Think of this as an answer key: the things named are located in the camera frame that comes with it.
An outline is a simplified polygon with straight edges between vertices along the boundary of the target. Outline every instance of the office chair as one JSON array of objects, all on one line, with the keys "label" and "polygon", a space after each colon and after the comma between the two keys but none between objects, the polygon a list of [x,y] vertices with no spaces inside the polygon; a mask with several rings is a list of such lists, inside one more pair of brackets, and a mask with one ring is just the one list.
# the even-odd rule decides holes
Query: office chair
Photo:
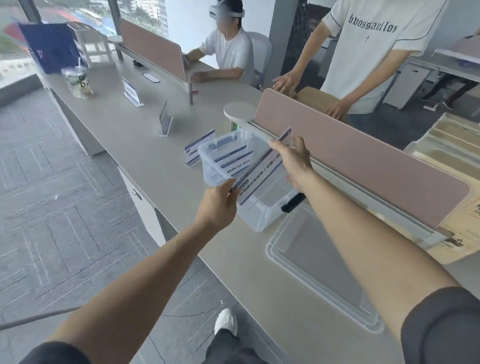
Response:
[{"label": "office chair", "polygon": [[270,39],[263,34],[256,32],[247,32],[253,43],[253,61],[255,63],[255,75],[257,77],[257,86],[263,86],[265,81],[265,72],[270,57],[272,56],[272,43]]}]

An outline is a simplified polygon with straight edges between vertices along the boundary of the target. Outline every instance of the desk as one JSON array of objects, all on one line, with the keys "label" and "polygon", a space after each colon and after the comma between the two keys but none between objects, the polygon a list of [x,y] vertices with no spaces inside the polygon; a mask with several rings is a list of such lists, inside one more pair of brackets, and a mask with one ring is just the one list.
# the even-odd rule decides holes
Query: desk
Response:
[{"label": "desk", "polygon": [[[89,71],[96,92],[91,100],[73,97],[61,75],[47,75],[45,82],[138,192],[180,231],[194,220],[206,188],[202,165],[190,169],[183,164],[183,147],[214,128],[217,136],[228,132],[224,105],[243,101],[257,106],[262,93],[218,80],[195,85],[199,93],[189,106],[177,81],[156,73],[161,83],[151,83],[141,75],[144,70],[124,58],[115,58],[116,67]],[[145,106],[136,108],[125,98],[120,75],[136,87]],[[165,99],[174,122],[169,137],[159,138]],[[402,363],[400,346],[388,330],[368,333],[268,258],[266,243],[278,224],[256,233],[236,217],[200,257],[293,363]]]},{"label": "desk", "polygon": [[398,109],[403,108],[432,71],[480,82],[480,64],[462,67],[457,63],[456,58],[441,53],[435,53],[427,59],[410,57],[383,102]]}]

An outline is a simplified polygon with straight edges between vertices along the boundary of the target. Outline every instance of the forearm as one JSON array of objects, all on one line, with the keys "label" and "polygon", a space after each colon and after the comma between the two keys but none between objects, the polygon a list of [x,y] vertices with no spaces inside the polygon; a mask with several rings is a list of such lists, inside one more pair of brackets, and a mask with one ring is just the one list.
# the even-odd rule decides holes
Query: forearm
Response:
[{"label": "forearm", "polygon": [[243,75],[243,69],[236,67],[226,70],[211,70],[208,71],[208,75],[211,79],[224,78],[229,80],[239,80]]},{"label": "forearm", "polygon": [[196,62],[205,57],[201,50],[198,48],[192,50],[191,52],[187,53],[188,60],[190,62]]},{"label": "forearm", "polygon": [[215,229],[192,225],[102,290],[49,341],[76,346],[96,363],[129,363]]},{"label": "forearm", "polygon": [[409,312],[458,282],[425,251],[355,204],[314,171],[302,188],[352,274],[400,338]]},{"label": "forearm", "polygon": [[320,22],[320,24],[318,24],[318,26],[308,38],[308,41],[303,48],[300,58],[295,65],[295,69],[303,72],[307,67],[308,63],[312,60],[313,56],[318,53],[318,50],[320,49],[322,44],[325,43],[329,35],[330,29],[328,29],[324,22]]},{"label": "forearm", "polygon": [[355,103],[360,100],[367,93],[376,89],[391,76],[393,76],[411,53],[411,51],[398,49],[390,51],[390,53],[379,64],[379,66],[368,75],[365,81],[363,81],[360,86],[345,96],[345,98],[351,101],[351,103]]}]

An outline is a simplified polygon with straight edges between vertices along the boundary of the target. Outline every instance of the cabinet handle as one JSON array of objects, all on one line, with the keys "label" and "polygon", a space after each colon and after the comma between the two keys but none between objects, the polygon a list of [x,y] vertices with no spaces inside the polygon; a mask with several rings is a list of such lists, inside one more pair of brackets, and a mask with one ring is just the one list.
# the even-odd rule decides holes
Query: cabinet handle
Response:
[{"label": "cabinet handle", "polygon": [[137,191],[132,190],[132,194],[140,198],[140,201],[142,200],[142,197],[137,193]]}]

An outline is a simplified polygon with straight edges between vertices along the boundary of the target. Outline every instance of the left hand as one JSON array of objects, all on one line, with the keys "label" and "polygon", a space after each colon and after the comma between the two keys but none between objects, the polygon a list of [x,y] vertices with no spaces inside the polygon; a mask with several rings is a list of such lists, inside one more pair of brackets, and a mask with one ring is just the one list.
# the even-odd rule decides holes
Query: left hand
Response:
[{"label": "left hand", "polygon": [[210,73],[208,71],[200,71],[200,72],[195,72],[191,77],[190,81],[192,82],[205,82],[210,80]]},{"label": "left hand", "polygon": [[348,111],[350,110],[352,105],[353,105],[353,102],[351,102],[349,99],[344,97],[335,105],[329,107],[325,114],[327,114],[328,116],[331,116],[334,119],[340,120],[341,118],[343,118],[345,115],[348,114]]},{"label": "left hand", "polygon": [[198,208],[195,223],[215,230],[222,230],[230,225],[237,214],[237,198],[241,189],[230,193],[235,179],[229,179],[221,185],[209,188]]}]

